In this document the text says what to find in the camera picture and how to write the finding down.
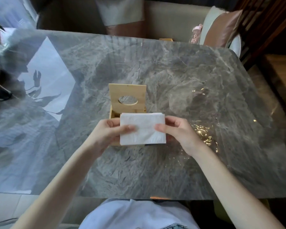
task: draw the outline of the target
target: marble table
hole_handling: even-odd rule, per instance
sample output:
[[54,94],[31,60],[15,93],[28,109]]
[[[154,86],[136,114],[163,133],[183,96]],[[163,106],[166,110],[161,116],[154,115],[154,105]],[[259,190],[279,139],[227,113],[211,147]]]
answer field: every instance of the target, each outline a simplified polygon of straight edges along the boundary
[[[258,198],[286,197],[286,146],[228,49],[96,34],[9,29],[2,35],[0,192],[40,194],[110,110],[109,83],[147,85],[147,112],[189,120]],[[78,194],[216,199],[178,143],[109,147]]]

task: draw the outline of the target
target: tissue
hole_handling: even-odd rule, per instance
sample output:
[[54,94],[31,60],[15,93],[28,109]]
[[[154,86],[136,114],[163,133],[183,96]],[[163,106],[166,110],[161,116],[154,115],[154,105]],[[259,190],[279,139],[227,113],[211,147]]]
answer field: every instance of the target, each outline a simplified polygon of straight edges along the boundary
[[165,124],[162,113],[122,113],[120,125],[135,125],[136,132],[120,136],[121,145],[165,144],[165,133],[154,129],[155,124]]

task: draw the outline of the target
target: couch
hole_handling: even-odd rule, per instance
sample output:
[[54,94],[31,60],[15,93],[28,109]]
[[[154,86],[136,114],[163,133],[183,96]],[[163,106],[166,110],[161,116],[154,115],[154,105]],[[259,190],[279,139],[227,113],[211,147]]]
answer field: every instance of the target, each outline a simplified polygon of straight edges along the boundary
[[[32,4],[38,13],[37,29],[106,34],[94,0],[51,0],[43,8]],[[188,42],[194,26],[203,24],[211,7],[145,1],[147,38],[172,38]],[[241,38],[237,35],[229,48],[239,57]]]

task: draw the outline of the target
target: hand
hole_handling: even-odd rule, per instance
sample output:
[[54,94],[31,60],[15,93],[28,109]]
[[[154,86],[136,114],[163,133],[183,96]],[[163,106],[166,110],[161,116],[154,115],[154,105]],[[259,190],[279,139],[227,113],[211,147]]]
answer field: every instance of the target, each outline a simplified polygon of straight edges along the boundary
[[120,118],[100,120],[81,147],[93,152],[98,158],[112,142],[120,142],[120,134],[135,130],[134,125],[120,126]]
[[156,124],[155,130],[172,135],[190,156],[193,156],[201,146],[206,146],[186,119],[166,116],[165,124]]

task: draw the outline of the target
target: folded paper napkin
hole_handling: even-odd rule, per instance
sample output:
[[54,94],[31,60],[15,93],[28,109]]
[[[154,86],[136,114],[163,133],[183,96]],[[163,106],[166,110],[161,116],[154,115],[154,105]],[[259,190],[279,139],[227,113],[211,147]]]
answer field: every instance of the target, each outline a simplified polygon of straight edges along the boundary
[[162,113],[122,113],[120,125],[135,125],[137,130],[121,135],[120,144],[165,144],[165,133],[156,131],[155,124],[165,124],[165,115]]

